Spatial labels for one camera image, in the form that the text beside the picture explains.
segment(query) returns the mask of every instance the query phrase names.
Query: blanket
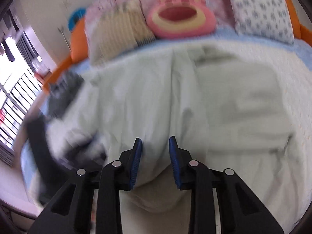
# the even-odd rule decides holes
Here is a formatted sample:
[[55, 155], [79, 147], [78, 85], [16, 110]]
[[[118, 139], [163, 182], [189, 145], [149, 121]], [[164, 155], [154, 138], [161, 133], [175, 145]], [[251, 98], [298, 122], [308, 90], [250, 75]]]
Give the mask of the blanket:
[[[174, 135], [181, 148], [208, 167], [233, 168], [290, 230], [298, 217], [303, 170], [270, 67], [189, 44], [138, 52], [83, 78], [63, 120], [53, 120], [47, 130], [56, 158], [68, 144], [99, 133], [110, 162], [140, 137], [136, 187], [125, 196], [149, 212], [164, 212], [184, 194], [176, 189], [169, 166], [168, 139]], [[90, 151], [88, 157], [99, 153]]]

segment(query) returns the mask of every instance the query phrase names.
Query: mattress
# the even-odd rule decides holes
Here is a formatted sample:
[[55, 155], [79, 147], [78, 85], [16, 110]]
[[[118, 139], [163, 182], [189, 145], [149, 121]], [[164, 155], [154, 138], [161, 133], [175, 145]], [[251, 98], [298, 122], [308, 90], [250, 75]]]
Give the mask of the mattress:
[[[310, 131], [310, 124], [311, 124], [311, 117], [307, 116], [305, 119], [303, 119], [302, 114], [311, 113], [311, 106], [308, 105], [307, 102], [301, 102], [299, 100], [302, 99], [308, 99], [309, 93], [307, 90], [311, 88], [312, 81], [310, 72], [312, 69], [310, 58], [312, 55], [312, 49], [306, 45], [302, 41], [296, 41], [294, 46], [289, 46], [286, 44], [282, 44], [279, 42], [275, 42], [268, 39], [258, 38], [258, 37], [249, 37], [249, 36], [237, 36], [234, 31], [231, 31], [229, 29], [218, 29], [217, 32], [209, 37], [202, 37], [202, 38], [196, 38], [198, 42], [205, 42], [205, 43], [213, 43], [216, 44], [219, 48], [230, 51], [232, 53], [235, 53], [239, 56], [241, 56], [243, 59], [262, 62], [262, 63], [268, 63], [270, 64], [274, 70], [277, 71], [277, 74], [279, 76], [280, 83], [283, 85], [282, 88], [290, 89], [291, 92], [284, 92], [283, 98], [285, 98], [286, 103], [296, 102], [295, 106], [286, 105], [286, 110], [288, 111], [289, 115], [291, 116], [294, 126], [299, 128], [300, 133], [296, 135], [297, 141], [300, 144], [300, 163], [301, 168], [304, 172], [304, 191], [303, 196], [300, 198], [300, 204], [298, 205], [297, 210], [297, 217], [292, 220], [291, 225], [287, 226], [286, 231], [290, 231], [292, 228], [292, 225], [294, 225], [304, 214], [305, 210], [307, 209], [308, 205], [311, 202], [311, 191], [312, 191], [312, 180], [311, 177], [311, 170], [310, 166], [312, 161], [312, 155], [309, 151], [309, 149], [312, 148], [311, 143], [311, 131]], [[252, 49], [249, 45], [249, 42], [253, 43]], [[141, 48], [140, 51], [144, 51], [146, 49], [165, 46], [168, 44], [172, 44], [172, 41], [158, 41], [152, 45], [145, 46]], [[79, 64], [77, 67], [73, 68], [73, 70], [79, 72], [82, 72], [89, 68], [89, 62], [88, 60], [84, 61], [83, 63]], [[293, 70], [294, 74], [290, 75], [289, 71]], [[298, 92], [298, 99], [293, 99], [295, 94], [294, 92]], [[46, 112], [46, 104], [42, 106], [43, 113]], [[253, 161], [252, 159], [245, 158], [245, 161]], [[228, 164], [230, 163], [233, 166], [233, 169], [239, 168], [239, 162], [240, 160], [235, 160], [230, 163], [223, 163], [224, 168], [229, 167]], [[32, 156], [29, 150], [29, 146], [25, 144], [22, 156], [21, 156], [21, 163], [22, 163], [22, 169], [25, 177], [26, 185], [29, 187], [32, 177], [34, 175], [34, 172], [36, 170], [35, 164], [32, 160]], [[148, 219], [145, 213], [142, 212], [139, 208], [134, 208], [133, 205], [127, 202], [126, 198], [121, 197], [121, 204], [122, 204], [122, 214], [123, 210], [133, 210], [133, 214], [128, 216], [127, 218], [123, 218], [125, 222], [123, 221], [123, 225], [127, 223], [127, 229], [135, 227], [135, 224], [138, 220], [146, 222], [146, 228], [148, 226], [148, 223], [151, 225], [156, 224], [156, 226], [159, 226], [159, 230], [155, 233], [159, 233], [162, 231], [163, 233], [170, 233], [168, 230], [170, 230], [174, 225], [173, 223], [180, 222], [183, 220], [183, 224], [180, 225], [177, 229], [184, 228], [182, 232], [185, 232], [187, 229], [187, 223], [185, 224], [185, 214], [188, 214], [189, 212], [187, 208], [189, 207], [189, 201], [188, 198], [184, 198], [180, 204], [173, 210], [167, 213], [164, 213], [162, 216], [152, 217], [154, 219]], [[174, 215], [171, 222], [168, 215]], [[160, 224], [160, 222], [167, 222], [167, 229], [162, 230], [163, 227], [166, 226], [163, 224]]]

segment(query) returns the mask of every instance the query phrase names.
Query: black metal railing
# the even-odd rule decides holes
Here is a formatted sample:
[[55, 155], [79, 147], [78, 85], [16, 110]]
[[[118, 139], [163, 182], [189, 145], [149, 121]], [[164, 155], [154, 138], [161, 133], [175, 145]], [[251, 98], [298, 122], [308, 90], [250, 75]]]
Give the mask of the black metal railing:
[[24, 116], [40, 91], [41, 86], [28, 69], [8, 92], [15, 103], [7, 96], [1, 107], [0, 141], [4, 145], [12, 148]]

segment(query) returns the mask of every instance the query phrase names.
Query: pink and yellow cushion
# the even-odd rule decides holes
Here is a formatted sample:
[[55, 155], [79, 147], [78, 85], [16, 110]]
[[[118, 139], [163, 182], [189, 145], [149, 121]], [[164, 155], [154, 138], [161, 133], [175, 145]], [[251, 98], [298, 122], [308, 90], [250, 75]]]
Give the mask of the pink and yellow cushion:
[[206, 35], [216, 29], [216, 17], [205, 0], [160, 0], [149, 14], [147, 25], [160, 38]]

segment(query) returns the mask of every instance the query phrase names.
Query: wall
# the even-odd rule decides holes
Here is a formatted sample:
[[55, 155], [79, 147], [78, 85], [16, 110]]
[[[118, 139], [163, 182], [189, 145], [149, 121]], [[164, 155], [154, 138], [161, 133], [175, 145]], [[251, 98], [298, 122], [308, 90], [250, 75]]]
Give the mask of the wall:
[[58, 31], [64, 27], [66, 38], [68, 18], [79, 7], [87, 7], [93, 0], [17, 0], [17, 11], [22, 15], [22, 25], [30, 25], [38, 40], [56, 64], [69, 54], [68, 46]]

